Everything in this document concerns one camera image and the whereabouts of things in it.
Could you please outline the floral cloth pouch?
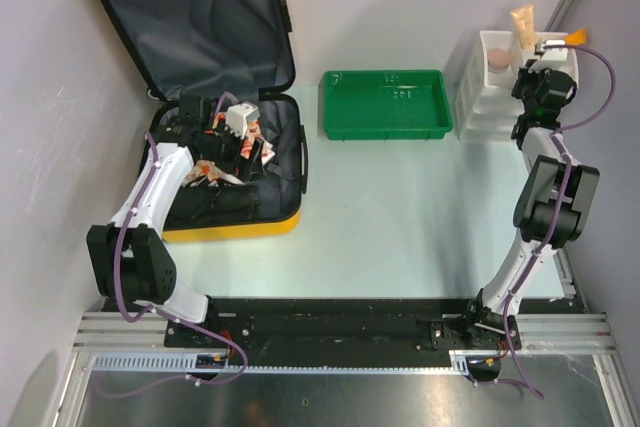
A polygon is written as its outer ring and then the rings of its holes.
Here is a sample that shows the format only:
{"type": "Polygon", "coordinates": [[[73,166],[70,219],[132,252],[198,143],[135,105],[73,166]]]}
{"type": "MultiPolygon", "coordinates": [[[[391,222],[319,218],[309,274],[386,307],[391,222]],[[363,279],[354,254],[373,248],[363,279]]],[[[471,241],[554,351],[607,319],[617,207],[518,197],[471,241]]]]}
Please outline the floral cloth pouch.
{"type": "Polygon", "coordinates": [[[197,138],[199,144],[196,150],[200,157],[182,181],[183,187],[215,186],[220,182],[234,185],[249,183],[236,178],[236,166],[240,155],[249,157],[255,139],[264,140],[262,161],[265,171],[267,164],[275,157],[273,146],[263,136],[258,119],[249,124],[246,137],[238,138],[227,129],[225,118],[226,112],[217,114],[212,128],[203,131],[197,138]]]}

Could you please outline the pink round cosmetic jar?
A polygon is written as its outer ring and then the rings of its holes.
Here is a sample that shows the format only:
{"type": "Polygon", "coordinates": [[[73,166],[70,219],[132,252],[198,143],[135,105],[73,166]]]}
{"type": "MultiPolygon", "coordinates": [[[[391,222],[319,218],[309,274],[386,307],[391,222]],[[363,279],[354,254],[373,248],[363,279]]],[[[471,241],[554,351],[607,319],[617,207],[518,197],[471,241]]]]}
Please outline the pink round cosmetic jar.
{"type": "Polygon", "coordinates": [[[492,48],[486,52],[487,68],[492,73],[505,72],[512,63],[512,53],[502,48],[492,48]]]}

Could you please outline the white plastic drawer organizer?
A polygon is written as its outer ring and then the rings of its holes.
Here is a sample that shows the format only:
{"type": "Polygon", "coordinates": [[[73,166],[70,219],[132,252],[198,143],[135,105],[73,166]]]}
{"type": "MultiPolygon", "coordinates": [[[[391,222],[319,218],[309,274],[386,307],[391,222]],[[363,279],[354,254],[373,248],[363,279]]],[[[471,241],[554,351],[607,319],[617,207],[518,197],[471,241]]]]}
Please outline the white plastic drawer organizer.
{"type": "MultiPolygon", "coordinates": [[[[536,44],[547,39],[564,40],[565,36],[564,33],[537,32],[536,44]]],[[[518,147],[523,147],[526,135],[535,128],[550,133],[560,128],[560,111],[577,93],[577,55],[568,46],[568,59],[562,64],[551,64],[539,62],[534,48],[521,49],[513,32],[479,33],[479,41],[467,64],[455,102],[457,131],[461,141],[514,142],[518,147]],[[492,73],[487,68],[486,52],[492,48],[502,48],[512,53],[511,66],[503,73],[492,73]],[[520,67],[550,69],[543,84],[544,102],[541,105],[531,101],[523,103],[511,97],[520,67]]]]}

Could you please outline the orange cosmetic tube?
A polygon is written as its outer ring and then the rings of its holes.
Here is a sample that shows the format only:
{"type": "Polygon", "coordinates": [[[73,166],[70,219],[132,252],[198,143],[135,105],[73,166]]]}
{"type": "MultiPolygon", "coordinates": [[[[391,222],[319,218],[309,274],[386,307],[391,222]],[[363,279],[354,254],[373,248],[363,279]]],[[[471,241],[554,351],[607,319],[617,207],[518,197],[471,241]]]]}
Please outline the orange cosmetic tube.
{"type": "Polygon", "coordinates": [[[577,31],[566,35],[564,37],[564,42],[571,46],[584,46],[588,43],[588,32],[584,28],[578,29],[577,31]]]}

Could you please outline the beige cosmetic tube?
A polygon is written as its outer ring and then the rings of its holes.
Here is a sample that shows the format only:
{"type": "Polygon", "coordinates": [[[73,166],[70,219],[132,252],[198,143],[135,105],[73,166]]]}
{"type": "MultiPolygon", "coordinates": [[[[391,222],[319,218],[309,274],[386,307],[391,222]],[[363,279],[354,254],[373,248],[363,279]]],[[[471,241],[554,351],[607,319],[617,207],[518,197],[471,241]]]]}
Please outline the beige cosmetic tube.
{"type": "Polygon", "coordinates": [[[510,11],[521,49],[533,49],[536,44],[534,6],[527,4],[510,11]]]}

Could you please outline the green plastic tray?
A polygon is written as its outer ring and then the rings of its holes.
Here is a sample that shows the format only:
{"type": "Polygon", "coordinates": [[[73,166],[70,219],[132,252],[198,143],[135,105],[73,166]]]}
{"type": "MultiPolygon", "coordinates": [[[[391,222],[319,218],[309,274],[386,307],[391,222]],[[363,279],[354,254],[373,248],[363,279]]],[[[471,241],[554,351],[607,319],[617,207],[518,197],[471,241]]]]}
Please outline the green plastic tray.
{"type": "Polygon", "coordinates": [[[327,71],[323,127],[331,140],[440,140],[453,129],[439,70],[327,71]]]}

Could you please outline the yellow Pikachu hard-shell suitcase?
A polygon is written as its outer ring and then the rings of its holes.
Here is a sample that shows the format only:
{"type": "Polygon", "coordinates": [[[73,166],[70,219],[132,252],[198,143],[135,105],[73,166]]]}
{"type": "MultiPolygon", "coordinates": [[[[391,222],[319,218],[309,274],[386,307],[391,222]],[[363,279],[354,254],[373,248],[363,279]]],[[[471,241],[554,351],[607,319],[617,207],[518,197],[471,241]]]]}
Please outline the yellow Pikachu hard-shell suitcase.
{"type": "Polygon", "coordinates": [[[284,0],[100,0],[144,79],[161,102],[152,125],[169,120],[183,96],[235,100],[259,108],[275,157],[254,182],[251,220],[173,223],[171,242],[277,235],[293,230],[307,187],[308,152],[300,110],[288,90],[295,80],[291,23],[284,0]]]}

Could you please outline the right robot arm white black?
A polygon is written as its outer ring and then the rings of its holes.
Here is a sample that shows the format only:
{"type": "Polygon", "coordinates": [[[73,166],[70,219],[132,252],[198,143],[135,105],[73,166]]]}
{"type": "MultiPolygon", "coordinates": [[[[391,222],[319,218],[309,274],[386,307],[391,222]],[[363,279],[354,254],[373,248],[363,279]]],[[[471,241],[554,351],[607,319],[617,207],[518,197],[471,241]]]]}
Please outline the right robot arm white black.
{"type": "Polygon", "coordinates": [[[461,323],[462,338],[472,348],[491,349],[511,338],[536,268],[584,230],[600,173],[578,161],[564,143],[559,115],[576,93],[576,82],[560,70],[518,71],[511,95],[524,111],[511,139],[529,162],[529,174],[514,209],[513,244],[461,323]]]}

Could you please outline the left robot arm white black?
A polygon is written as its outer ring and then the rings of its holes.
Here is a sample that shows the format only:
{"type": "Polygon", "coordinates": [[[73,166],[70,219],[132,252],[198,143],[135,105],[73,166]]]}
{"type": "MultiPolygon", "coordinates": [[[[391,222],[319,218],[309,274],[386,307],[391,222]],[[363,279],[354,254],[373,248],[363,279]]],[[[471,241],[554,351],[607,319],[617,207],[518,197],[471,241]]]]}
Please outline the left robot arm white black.
{"type": "Polygon", "coordinates": [[[206,295],[178,277],[163,239],[166,219],[184,179],[199,160],[214,163],[227,182],[246,184],[264,175],[265,141],[253,133],[257,105],[183,96],[176,113],[150,128],[148,154],[128,198],[105,225],[90,227],[86,242],[99,292],[115,301],[134,323],[146,313],[164,313],[186,324],[197,345],[214,344],[221,323],[209,315],[206,295]]]}

